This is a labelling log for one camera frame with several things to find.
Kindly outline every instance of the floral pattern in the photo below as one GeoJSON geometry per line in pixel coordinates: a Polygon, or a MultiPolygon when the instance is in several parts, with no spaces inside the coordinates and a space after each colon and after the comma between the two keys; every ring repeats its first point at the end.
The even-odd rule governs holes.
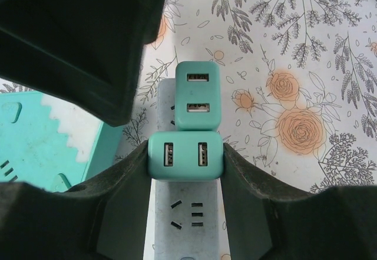
{"type": "MultiPolygon", "coordinates": [[[[377,0],[166,0],[117,159],[156,131],[159,82],[181,61],[213,61],[219,132],[245,159],[313,193],[375,184],[376,8],[377,0]]],[[[27,90],[0,82],[0,93],[27,90]]],[[[226,239],[226,224],[220,233],[226,239]]],[[[153,259],[152,243],[146,249],[153,259]]],[[[230,260],[226,241],[220,249],[230,260]]]]}

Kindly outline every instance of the usb port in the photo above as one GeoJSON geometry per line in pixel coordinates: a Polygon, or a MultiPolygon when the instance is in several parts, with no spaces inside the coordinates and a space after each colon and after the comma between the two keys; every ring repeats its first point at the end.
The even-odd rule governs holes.
{"type": "Polygon", "coordinates": [[[165,155],[164,155],[164,166],[172,167],[173,166],[173,144],[165,143],[165,155]]]}
{"type": "Polygon", "coordinates": [[[187,81],[209,81],[208,74],[188,74],[187,81]]]}
{"type": "Polygon", "coordinates": [[[207,154],[207,143],[198,143],[198,156],[199,156],[199,166],[208,166],[208,154],[207,154]]]}
{"type": "Polygon", "coordinates": [[[188,113],[209,113],[209,104],[187,104],[188,113]]]}

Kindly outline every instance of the white surface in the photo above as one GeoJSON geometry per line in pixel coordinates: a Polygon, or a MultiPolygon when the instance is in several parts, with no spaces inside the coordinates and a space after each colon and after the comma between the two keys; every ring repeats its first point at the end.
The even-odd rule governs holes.
{"type": "Polygon", "coordinates": [[[77,148],[76,162],[89,161],[101,121],[76,105],[44,94],[41,104],[50,106],[49,117],[59,120],[59,133],[68,135],[67,147],[77,148]]]}
{"type": "MultiPolygon", "coordinates": [[[[158,86],[158,130],[172,131],[174,121],[175,79],[162,80],[158,86]]],[[[155,260],[218,259],[219,230],[217,181],[212,182],[159,182],[156,181],[155,260]],[[172,208],[172,204],[181,204],[172,208]],[[192,207],[202,203],[203,207],[192,207]],[[192,217],[191,213],[203,213],[192,217]],[[192,226],[203,222],[203,226],[192,226]]]]}

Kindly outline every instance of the electrical outlet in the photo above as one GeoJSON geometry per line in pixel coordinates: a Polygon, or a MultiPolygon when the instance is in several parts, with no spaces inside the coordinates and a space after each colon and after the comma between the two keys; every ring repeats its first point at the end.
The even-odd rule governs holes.
{"type": "Polygon", "coordinates": [[[9,160],[6,160],[2,164],[0,164],[0,172],[8,179],[9,182],[15,182],[18,176],[15,174],[14,169],[11,165],[9,165],[9,160]]]}
{"type": "MultiPolygon", "coordinates": [[[[159,131],[174,131],[176,81],[158,86],[159,131]]],[[[218,260],[220,182],[156,181],[155,260],[218,260]]]]}

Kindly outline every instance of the power strip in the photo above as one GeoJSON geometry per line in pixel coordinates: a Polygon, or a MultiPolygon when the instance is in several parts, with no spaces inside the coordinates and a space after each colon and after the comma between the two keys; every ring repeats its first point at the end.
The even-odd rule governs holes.
{"type": "MultiPolygon", "coordinates": [[[[158,86],[158,130],[174,131],[173,78],[158,86]]],[[[156,181],[155,260],[218,260],[219,222],[216,180],[156,181]]]]}

